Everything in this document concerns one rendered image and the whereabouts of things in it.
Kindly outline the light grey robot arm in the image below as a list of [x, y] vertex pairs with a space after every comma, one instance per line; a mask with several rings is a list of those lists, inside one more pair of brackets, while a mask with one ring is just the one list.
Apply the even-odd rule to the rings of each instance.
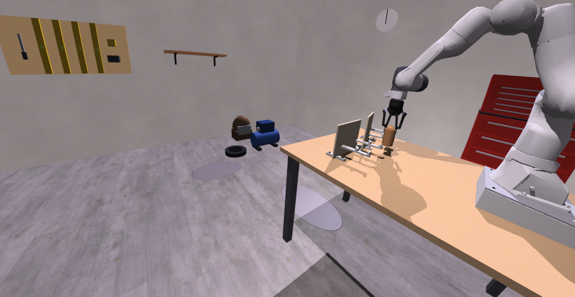
[[516, 196], [568, 213], [569, 189], [555, 172], [575, 121], [575, 5], [543, 9], [532, 0], [503, 0], [493, 10], [474, 8], [410, 66], [398, 67], [384, 96], [404, 101], [408, 92], [422, 92], [429, 85], [427, 68], [461, 55], [490, 31], [528, 34], [544, 90], [515, 145], [489, 176]]

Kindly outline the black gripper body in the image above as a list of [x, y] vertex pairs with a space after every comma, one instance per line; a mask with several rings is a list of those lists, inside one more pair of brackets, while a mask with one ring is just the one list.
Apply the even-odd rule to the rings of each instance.
[[390, 100], [389, 107], [387, 108], [387, 110], [389, 114], [391, 113], [391, 110], [393, 110], [394, 112], [392, 115], [396, 116], [396, 111], [398, 111], [398, 115], [400, 115], [403, 112], [403, 106], [404, 101]]

